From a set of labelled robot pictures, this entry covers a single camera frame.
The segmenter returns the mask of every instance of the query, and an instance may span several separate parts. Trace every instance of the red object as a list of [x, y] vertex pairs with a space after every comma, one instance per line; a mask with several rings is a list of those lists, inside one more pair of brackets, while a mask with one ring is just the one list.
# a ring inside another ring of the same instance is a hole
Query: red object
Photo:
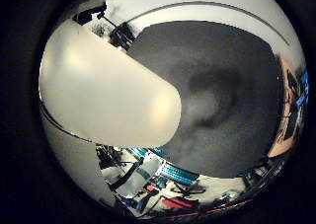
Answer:
[[170, 199], [164, 199], [162, 200], [162, 203], [164, 203], [167, 206], [173, 207], [173, 208], [185, 208], [185, 207], [193, 207], [194, 205], [188, 201], [181, 200], [177, 197], [173, 197]]
[[154, 186], [152, 186], [152, 185], [148, 185], [148, 186], [147, 186], [147, 190], [149, 190], [149, 191], [153, 191], [153, 190], [155, 190], [155, 187], [154, 187]]

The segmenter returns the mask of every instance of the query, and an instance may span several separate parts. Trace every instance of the wire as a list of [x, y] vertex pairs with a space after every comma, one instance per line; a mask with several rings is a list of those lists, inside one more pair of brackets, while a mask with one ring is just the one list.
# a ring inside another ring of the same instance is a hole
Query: wire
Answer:
[[105, 16], [102, 16], [102, 18], [104, 18], [106, 21], [108, 21], [112, 26], [114, 26], [115, 28], [117, 28], [118, 26], [115, 24], [115, 23], [113, 23], [110, 19], [108, 19], [107, 17], [105, 17]]

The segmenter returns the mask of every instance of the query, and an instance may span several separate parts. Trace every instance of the gray dome surface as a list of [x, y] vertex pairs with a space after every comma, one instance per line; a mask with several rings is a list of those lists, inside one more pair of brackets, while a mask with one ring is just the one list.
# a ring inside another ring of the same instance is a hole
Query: gray dome surface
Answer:
[[128, 54], [180, 92], [179, 129], [161, 147], [168, 161], [233, 178], [268, 153], [281, 113], [282, 75], [265, 41], [221, 24], [170, 22], [146, 28]]

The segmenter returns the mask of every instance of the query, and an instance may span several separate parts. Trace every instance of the fisheye lens view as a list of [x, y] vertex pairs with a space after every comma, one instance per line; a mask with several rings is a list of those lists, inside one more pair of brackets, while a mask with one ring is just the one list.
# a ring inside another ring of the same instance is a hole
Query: fisheye lens view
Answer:
[[105, 209], [148, 223], [250, 203], [294, 152], [308, 96], [275, 0], [74, 0], [39, 69], [63, 170]]

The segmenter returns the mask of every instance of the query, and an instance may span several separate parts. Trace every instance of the white cylindrical object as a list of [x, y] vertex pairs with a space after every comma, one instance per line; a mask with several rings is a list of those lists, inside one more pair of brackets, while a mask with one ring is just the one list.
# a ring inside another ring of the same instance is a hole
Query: white cylindrical object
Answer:
[[70, 20], [48, 40], [39, 91], [65, 130], [111, 146], [162, 146], [181, 116], [174, 86]]
[[118, 167], [108, 167], [102, 169], [101, 174], [110, 185], [114, 184], [122, 177], [121, 170]]
[[117, 193], [126, 198], [135, 197], [139, 190], [155, 175], [159, 167], [159, 160], [155, 157], [151, 158], [132, 173], [128, 180], [117, 189]]

